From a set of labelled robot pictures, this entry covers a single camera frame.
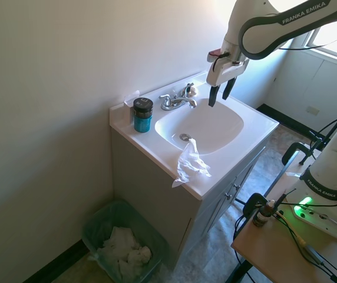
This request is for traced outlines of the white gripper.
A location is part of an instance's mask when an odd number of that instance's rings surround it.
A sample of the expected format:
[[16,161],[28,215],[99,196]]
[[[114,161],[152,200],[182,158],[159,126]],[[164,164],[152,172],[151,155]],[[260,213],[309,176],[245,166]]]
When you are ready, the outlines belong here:
[[227,84],[224,88],[222,99],[227,100],[235,84],[235,78],[244,73],[248,63],[249,60],[233,63],[226,57],[217,59],[212,63],[206,78],[207,84],[211,86],[208,103],[210,107],[215,105],[220,85],[225,82]]

